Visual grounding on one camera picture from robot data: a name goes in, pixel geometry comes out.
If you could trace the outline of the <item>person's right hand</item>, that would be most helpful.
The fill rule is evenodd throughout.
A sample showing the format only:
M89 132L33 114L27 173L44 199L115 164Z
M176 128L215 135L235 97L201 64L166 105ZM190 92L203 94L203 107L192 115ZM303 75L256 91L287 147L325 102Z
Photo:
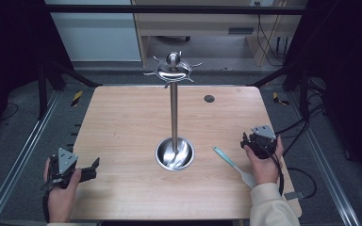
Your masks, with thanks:
M259 159L247 145L244 146L244 150L251 162L256 183L258 185L266 183L276 184L280 173L275 162L270 157L267 159Z

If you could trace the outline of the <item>black metal frame strut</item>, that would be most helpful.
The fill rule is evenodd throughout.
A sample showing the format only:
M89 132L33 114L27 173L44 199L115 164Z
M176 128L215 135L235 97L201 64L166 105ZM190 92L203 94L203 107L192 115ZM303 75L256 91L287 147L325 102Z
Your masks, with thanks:
M261 88L275 78L285 75L286 79L283 83L284 91L292 91L299 86L299 112L304 121L309 121L309 109L307 101L308 91L308 70L303 63L291 63L282 66L277 71L267 75L266 77L250 84L250 87Z
M71 76L73 79L79 81L90 88L100 87L99 83L93 82L83 75L77 73L74 69L65 67L55 61L45 60L38 68L38 87L39 87L39 103L40 112L38 119L42 119L47 113L48 99L46 82L49 82L54 90L63 90L66 87L66 83L62 78L63 74Z

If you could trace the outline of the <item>grey plug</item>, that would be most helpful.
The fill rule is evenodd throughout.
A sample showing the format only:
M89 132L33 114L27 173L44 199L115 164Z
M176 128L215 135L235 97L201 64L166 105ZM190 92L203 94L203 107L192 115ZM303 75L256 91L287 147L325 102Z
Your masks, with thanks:
M285 194L285 198L289 201L289 200L294 200L294 199L304 199L305 198L305 194L303 192L289 192Z

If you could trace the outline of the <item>yellow black striped tape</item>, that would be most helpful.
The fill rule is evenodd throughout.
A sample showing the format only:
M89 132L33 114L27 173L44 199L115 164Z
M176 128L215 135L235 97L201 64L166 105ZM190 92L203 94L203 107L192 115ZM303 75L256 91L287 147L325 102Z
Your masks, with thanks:
M74 98L72 100L71 106L77 106L82 94L83 94L82 90L79 90L76 92L76 94L74 95Z
M278 94L276 92L274 92L272 94L272 99L275 103L278 103L280 105L289 105L289 101L283 101L283 100L280 100L279 97L278 97Z

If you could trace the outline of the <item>white cabinet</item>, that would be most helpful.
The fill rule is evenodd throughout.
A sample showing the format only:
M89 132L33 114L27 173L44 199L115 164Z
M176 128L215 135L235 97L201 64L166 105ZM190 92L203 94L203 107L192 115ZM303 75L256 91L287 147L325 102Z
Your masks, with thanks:
M132 13L53 12L51 16L71 61L140 61Z

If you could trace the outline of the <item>stainless steel utensil stand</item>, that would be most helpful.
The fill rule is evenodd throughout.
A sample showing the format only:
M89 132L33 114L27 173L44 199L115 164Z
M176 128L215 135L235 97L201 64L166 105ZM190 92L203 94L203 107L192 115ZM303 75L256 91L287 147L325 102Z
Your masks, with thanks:
M178 135L178 83L190 81L190 75L195 67L181 58L182 52L170 52L164 59L154 57L158 63L153 72L165 82L165 89L170 89L171 136L162 139L155 150L156 161L165 170L180 171L187 168L194 159L195 150L189 140Z

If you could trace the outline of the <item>aluminium floor rail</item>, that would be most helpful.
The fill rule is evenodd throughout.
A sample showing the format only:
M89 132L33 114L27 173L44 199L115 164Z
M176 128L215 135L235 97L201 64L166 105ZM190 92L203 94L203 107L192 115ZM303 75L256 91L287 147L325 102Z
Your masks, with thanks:
M37 106L32 115L28 116L30 102L21 105L17 103L18 98L9 102L9 110L12 112L0 121L0 215L34 153L60 94L60 91L51 92L46 112L41 116Z
M310 151L314 157L314 160L318 166L321 176L327 186L327 189L332 197L333 203L344 223L345 226L361 226L360 221L346 196L344 189L339 182L337 175L332 169L330 163L326 159L321 146L315 135L310 128L310 123L307 124L304 131L305 139L308 142Z

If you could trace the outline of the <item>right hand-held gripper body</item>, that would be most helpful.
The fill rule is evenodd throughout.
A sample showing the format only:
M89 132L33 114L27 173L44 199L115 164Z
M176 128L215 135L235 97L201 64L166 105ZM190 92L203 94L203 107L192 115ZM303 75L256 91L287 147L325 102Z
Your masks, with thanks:
M275 153L277 146L276 135L268 124L251 128L252 133L247 137L247 145L259 159L269 158Z

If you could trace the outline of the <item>teal handled white spatula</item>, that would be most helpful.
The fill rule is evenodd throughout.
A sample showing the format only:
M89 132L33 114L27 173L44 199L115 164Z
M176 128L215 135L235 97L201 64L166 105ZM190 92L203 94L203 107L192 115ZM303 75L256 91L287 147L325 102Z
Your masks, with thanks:
M249 188L254 188L256 186L255 178L252 174L241 170L236 165L236 163L230 157L228 157L220 148L214 147L213 151L240 174L241 180L245 185L247 185Z

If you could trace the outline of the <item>black horizontal frame bar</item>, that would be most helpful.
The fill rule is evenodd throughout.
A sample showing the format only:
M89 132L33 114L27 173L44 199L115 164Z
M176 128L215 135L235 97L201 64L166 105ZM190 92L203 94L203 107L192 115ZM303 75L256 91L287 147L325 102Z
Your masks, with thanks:
M50 12L66 13L175 13L175 14L261 14L304 15L307 8L158 6L158 5L46 5Z

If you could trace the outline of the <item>person's left hand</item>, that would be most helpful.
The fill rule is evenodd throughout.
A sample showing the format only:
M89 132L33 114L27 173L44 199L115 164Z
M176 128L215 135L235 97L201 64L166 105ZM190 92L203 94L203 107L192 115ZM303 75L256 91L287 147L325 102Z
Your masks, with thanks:
M74 209L76 190L81 179L81 169L76 169L65 189L54 187L49 194L47 207L49 223L69 223Z

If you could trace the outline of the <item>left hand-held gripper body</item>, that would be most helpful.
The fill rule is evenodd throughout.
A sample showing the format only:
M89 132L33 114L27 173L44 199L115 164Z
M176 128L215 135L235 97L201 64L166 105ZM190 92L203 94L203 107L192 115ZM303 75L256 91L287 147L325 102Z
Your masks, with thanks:
M68 188L77 187L79 179L75 174L75 166L78 156L62 148L58 149L57 154L49 158L47 172L48 188Z

